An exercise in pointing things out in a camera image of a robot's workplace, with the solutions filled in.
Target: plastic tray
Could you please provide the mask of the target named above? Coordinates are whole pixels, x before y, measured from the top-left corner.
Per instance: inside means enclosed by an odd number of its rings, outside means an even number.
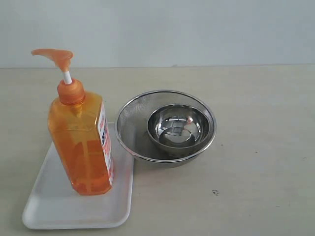
[[[106,194],[81,196],[65,174],[52,143],[39,171],[22,220],[30,229],[112,228],[130,213],[133,157],[118,143],[114,124],[108,123],[114,160],[114,181]]]

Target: stainless steel bowl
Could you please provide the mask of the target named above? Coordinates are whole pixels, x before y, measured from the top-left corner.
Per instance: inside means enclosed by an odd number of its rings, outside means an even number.
[[[210,121],[198,109],[172,104],[154,111],[148,120],[152,142],[174,158],[198,151],[210,135]]]
[[[209,122],[209,135],[202,146],[194,153],[181,158],[174,158],[161,151],[149,137],[147,124],[154,111],[167,105],[181,104],[199,110]],[[193,160],[207,149],[216,134],[216,119],[209,107],[198,98],[189,94],[172,91],[156,90],[140,94],[127,102],[119,111],[115,121],[115,133],[119,143],[136,159],[164,167],[175,167]]]

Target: bottle label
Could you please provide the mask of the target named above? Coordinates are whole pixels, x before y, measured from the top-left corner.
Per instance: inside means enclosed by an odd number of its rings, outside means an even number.
[[[102,144],[104,158],[106,162],[107,172],[109,176],[110,185],[113,183],[114,173],[113,173],[113,158],[111,153],[111,142],[108,132],[107,120],[105,116],[105,108],[104,103],[102,103],[102,107],[100,109],[97,130],[99,133],[100,141]]]

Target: stainless steel strainer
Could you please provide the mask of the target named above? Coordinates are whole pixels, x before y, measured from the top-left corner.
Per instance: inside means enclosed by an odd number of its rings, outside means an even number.
[[[170,104],[195,107],[208,119],[210,135],[200,149],[182,158],[174,158],[158,149],[149,138],[147,124],[150,115]],[[140,94],[127,102],[119,111],[115,133],[120,144],[135,158],[165,166],[178,166],[195,158],[212,143],[216,134],[216,119],[209,107],[196,97],[173,90],[156,90]]]

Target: black speck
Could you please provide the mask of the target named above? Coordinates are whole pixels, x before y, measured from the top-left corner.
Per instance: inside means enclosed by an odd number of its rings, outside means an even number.
[[[213,194],[218,196],[219,195],[219,191],[218,190],[212,190]]]

